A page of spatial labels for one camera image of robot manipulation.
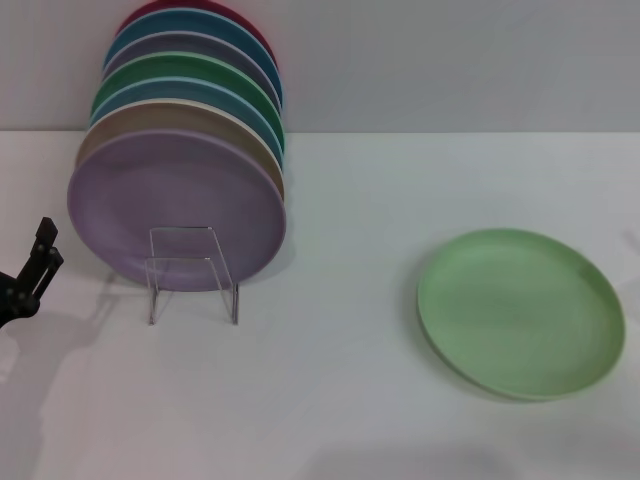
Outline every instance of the stack of plates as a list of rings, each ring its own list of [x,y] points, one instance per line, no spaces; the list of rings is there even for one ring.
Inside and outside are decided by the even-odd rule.
[[[78,234],[144,283],[150,229],[212,227],[234,281],[251,277],[285,233],[281,109],[273,52],[246,19],[205,0],[139,8],[106,55],[76,158],[68,206]],[[163,282],[211,289],[192,275]]]

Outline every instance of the red plate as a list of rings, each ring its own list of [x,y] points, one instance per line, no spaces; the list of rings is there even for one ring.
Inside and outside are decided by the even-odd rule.
[[[249,33],[256,37],[264,48],[266,48],[267,52],[269,52],[269,55],[273,58],[273,62],[276,64],[276,67],[278,66],[276,56],[267,43],[267,40],[249,20],[244,18],[238,12],[231,10],[229,7],[225,7],[219,3],[210,2],[209,0],[155,0],[154,2],[147,3],[129,15],[127,19],[122,22],[122,25],[120,25],[120,28],[118,28],[118,31],[116,32],[116,35],[138,18],[149,13],[157,12],[158,10],[164,10],[165,8],[198,8],[200,10],[206,10],[208,12],[217,13],[218,15],[227,17],[229,20],[232,20],[238,25],[244,27],[249,31]]]

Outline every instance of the blue plate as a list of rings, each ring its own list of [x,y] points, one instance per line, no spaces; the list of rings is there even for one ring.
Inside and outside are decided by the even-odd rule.
[[[280,145],[275,132],[260,112],[231,90],[203,80],[186,77],[157,77],[128,85],[100,104],[91,116],[89,127],[120,107],[141,100],[157,98],[193,100],[219,108],[233,115],[260,135],[275,155],[280,167],[282,167],[282,145]]]
[[[228,63],[256,82],[273,105],[281,109],[280,99],[269,77],[250,56],[224,40],[201,33],[162,32],[142,37],[113,56],[104,69],[103,78],[131,60],[160,52],[199,53]]]
[[[262,68],[276,89],[282,105],[282,83],[273,59],[264,46],[247,30],[226,17],[195,8],[169,8],[140,17],[122,30],[107,52],[104,67],[111,59],[136,40],[154,33],[189,31],[210,35],[245,52]]]

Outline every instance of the light green plate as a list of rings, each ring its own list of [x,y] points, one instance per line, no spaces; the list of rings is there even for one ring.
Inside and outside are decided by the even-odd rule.
[[[586,258],[520,230],[483,230],[437,252],[418,308],[445,362],[510,398],[552,400],[583,390],[616,364],[624,316]]]

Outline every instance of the black robotic claw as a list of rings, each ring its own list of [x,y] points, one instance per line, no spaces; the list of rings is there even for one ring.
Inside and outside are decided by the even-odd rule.
[[[0,272],[0,328],[16,318],[38,313],[40,298],[64,262],[53,242],[58,229],[44,217],[36,233],[31,256],[17,278]]]

